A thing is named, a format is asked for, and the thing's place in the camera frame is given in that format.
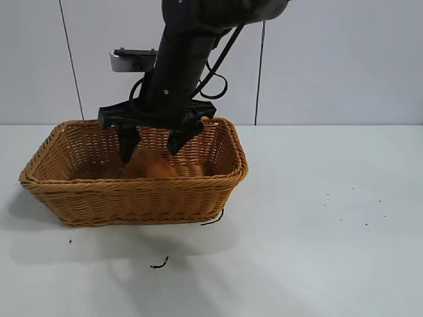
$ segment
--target black cable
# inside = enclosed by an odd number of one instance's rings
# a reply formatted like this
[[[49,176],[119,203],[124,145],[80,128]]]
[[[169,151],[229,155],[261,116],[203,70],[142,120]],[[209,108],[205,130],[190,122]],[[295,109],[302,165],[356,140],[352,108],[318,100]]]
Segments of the black cable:
[[[229,53],[229,50],[232,48],[232,45],[235,43],[235,40],[237,39],[238,35],[241,33],[241,30],[244,28],[245,24],[247,23],[248,19],[245,19],[240,25],[237,26],[235,31],[233,31],[231,38],[227,41],[224,49],[220,53],[217,61],[213,65],[210,72],[207,74],[206,78],[197,86],[196,90],[191,94],[191,99],[193,99],[203,88],[207,85],[207,83],[210,81],[210,79],[214,76],[217,69],[222,64],[223,60],[225,59],[226,55]]]
[[[217,220],[214,221],[210,221],[209,223],[202,223],[200,226],[207,226],[207,225],[211,225],[212,223],[216,223],[218,221],[220,221],[223,217],[223,213],[225,212],[225,208],[222,209],[222,212],[220,214],[220,217]]]
[[[209,70],[209,72],[212,71],[212,69],[210,67],[210,64],[209,64],[209,61],[206,62],[206,67]],[[226,94],[226,92],[227,92],[227,79],[224,76],[222,76],[222,75],[220,75],[218,73],[214,73],[213,75],[222,78],[225,81],[225,87],[223,88],[223,90],[221,91],[221,93],[219,93],[219,94],[217,94],[215,96],[210,96],[210,95],[205,94],[202,91],[200,91],[201,97],[206,98],[206,99],[210,99],[210,100],[219,99],[219,98],[223,97]]]
[[[130,101],[130,104],[131,104],[131,105],[132,105],[132,100],[134,99],[134,94],[135,94],[135,91],[137,90],[138,86],[139,86],[140,84],[142,84],[143,80],[144,80],[144,77],[143,77],[143,78],[141,78],[141,79],[139,79],[139,80],[135,83],[135,85],[132,87],[132,89],[131,89],[131,92],[130,92],[130,98],[129,98],[129,101]]]
[[[161,269],[162,267],[164,267],[167,264],[167,260],[169,260],[168,256],[165,258],[165,262],[163,264],[161,264],[161,265],[151,265],[150,267],[152,269]]]

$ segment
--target orange object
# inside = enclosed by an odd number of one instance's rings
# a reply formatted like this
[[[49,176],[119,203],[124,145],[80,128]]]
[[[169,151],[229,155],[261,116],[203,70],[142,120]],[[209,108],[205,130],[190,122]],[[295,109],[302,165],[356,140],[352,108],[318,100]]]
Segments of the orange object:
[[[136,148],[122,170],[122,178],[168,177],[178,177],[174,167],[160,153],[145,147]]]

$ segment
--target wicker basket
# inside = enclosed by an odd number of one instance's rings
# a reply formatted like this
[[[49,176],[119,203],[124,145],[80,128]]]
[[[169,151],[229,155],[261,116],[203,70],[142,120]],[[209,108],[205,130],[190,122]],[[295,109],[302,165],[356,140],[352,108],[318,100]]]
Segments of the wicker basket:
[[[141,127],[142,146],[159,151],[179,177],[123,180],[115,129],[101,129],[96,120],[65,122],[19,180],[71,226],[208,221],[218,216],[248,167],[231,122],[215,118],[205,126],[175,156],[166,149],[169,131]]]

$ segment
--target debris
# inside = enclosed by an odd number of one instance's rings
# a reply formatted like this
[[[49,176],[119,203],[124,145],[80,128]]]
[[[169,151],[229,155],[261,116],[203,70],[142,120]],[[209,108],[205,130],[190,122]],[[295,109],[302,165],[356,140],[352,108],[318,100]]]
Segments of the debris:
[[[152,269],[161,269],[162,267],[164,267],[167,264],[167,260],[169,260],[168,256],[165,258],[165,262],[162,265],[151,265],[150,267]]]

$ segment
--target white table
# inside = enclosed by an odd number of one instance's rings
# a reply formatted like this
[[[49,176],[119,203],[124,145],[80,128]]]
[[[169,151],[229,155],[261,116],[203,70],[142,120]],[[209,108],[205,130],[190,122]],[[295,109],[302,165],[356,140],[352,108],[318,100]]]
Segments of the white table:
[[[0,316],[423,316],[423,127],[238,127],[220,222],[97,229],[17,181],[51,128],[0,127]]]

